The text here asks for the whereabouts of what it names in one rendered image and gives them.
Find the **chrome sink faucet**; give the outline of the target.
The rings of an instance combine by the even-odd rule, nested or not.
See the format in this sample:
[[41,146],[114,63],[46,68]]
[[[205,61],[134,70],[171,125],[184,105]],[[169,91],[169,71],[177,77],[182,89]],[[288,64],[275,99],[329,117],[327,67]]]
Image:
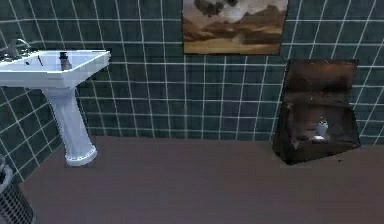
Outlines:
[[31,54],[31,45],[25,40],[13,39],[6,47],[5,52],[0,56],[0,61],[12,62]]

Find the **framed landscape painting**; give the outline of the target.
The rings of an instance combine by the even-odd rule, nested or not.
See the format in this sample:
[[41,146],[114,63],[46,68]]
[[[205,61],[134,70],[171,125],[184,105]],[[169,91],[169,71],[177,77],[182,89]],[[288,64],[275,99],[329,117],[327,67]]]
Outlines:
[[278,55],[289,0],[182,0],[185,54]]

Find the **small white bottle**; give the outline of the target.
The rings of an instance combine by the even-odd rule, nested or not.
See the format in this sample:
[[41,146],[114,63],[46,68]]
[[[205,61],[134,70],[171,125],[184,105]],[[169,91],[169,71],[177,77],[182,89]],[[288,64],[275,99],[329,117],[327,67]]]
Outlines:
[[326,118],[322,118],[318,123],[318,126],[316,128],[316,133],[318,136],[325,137],[327,129],[328,129],[328,121]]

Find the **small dark bottle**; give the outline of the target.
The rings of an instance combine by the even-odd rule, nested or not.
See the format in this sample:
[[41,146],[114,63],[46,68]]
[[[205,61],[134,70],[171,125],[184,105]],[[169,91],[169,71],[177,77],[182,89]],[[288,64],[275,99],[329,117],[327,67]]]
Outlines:
[[69,62],[68,55],[66,52],[61,52],[59,55],[61,70],[70,70],[72,68],[72,64]]

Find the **grey mesh waste bin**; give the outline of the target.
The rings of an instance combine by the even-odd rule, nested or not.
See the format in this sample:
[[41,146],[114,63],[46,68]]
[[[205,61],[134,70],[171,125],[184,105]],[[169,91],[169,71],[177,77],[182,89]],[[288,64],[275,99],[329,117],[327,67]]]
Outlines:
[[0,224],[35,224],[35,213],[0,155]]

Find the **white pedestal sink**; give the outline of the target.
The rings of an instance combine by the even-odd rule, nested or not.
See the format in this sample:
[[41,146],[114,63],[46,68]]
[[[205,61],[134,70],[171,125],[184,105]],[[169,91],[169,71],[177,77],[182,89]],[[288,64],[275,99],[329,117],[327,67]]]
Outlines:
[[[61,70],[59,55],[66,52],[70,70]],[[70,166],[82,166],[97,156],[80,114],[76,87],[109,65],[108,50],[39,50],[28,57],[0,61],[0,86],[39,89],[54,112]]]

